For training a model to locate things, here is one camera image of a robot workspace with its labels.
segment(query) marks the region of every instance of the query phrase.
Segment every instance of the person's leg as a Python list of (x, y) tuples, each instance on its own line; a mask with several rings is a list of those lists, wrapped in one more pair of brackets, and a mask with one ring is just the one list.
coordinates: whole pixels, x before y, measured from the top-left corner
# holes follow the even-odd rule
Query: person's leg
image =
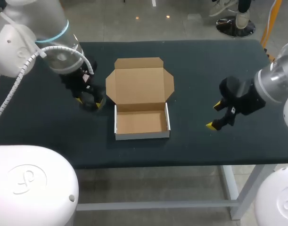
[(239, 0), (238, 3), (238, 13), (236, 15), (236, 26), (239, 29), (246, 28), (249, 22), (250, 11), (249, 8), (251, 6), (252, 0)]
[(216, 16), (237, 2), (238, 0), (217, 0), (216, 4), (211, 8), (209, 16)]
[(238, 12), (245, 13), (251, 6), (252, 0), (239, 0), (238, 3)]

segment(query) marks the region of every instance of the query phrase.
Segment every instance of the white sneaker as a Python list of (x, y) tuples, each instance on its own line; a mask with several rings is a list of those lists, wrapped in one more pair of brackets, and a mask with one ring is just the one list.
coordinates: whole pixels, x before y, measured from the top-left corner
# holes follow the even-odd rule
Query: white sneaker
[(238, 12), (236, 15), (236, 26), (239, 29), (244, 29), (247, 27), (248, 21), (249, 21), (249, 10), (245, 13)]
[(227, 7), (235, 5), (238, 0), (217, 0), (216, 5), (214, 5), (210, 12), (209, 16), (216, 16), (223, 12)]

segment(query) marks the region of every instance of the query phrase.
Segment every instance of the floor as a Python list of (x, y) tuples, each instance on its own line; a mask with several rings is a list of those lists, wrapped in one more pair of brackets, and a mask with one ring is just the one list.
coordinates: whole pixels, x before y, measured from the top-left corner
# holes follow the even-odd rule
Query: floor
[[(208, 17), (210, 0), (62, 0), (79, 41), (231, 39), (217, 32), (217, 17)], [(260, 40), (272, 0), (256, 0), (251, 20)], [(288, 0), (268, 41), (277, 56), (288, 43)], [(234, 166), (239, 190), (254, 166)], [(217, 166), (77, 170), (80, 203), (223, 199)], [(253, 205), (241, 221), (231, 221), (227, 208), (114, 210), (77, 212), (76, 226), (257, 226)]]

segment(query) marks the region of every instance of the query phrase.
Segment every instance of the dark table cover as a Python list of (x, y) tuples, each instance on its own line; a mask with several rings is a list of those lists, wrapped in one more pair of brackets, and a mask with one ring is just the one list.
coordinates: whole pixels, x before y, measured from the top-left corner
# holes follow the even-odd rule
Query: dark table cover
[[(283, 105), (238, 115), (234, 127), (205, 125), (223, 116), (212, 107), (227, 76), (252, 78), (269, 60), (255, 40), (194, 40), (82, 43), (98, 62), (96, 83), (105, 85), (117, 58), (160, 57), (174, 76), (168, 100), (169, 139), (115, 141), (114, 103), (98, 113), (79, 108), (54, 74), (38, 59), (0, 117), (0, 145), (50, 148), (74, 168), (288, 163), (288, 128)], [(0, 105), (14, 80), (0, 77)]]

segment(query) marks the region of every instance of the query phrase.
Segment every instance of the cardboard box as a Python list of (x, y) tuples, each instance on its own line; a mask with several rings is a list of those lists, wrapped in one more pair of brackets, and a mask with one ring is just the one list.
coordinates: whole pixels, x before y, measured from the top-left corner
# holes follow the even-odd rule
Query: cardboard box
[(115, 139), (170, 136), (166, 100), (174, 92), (173, 76), (158, 58), (117, 59), (106, 78), (106, 94), (115, 103)]

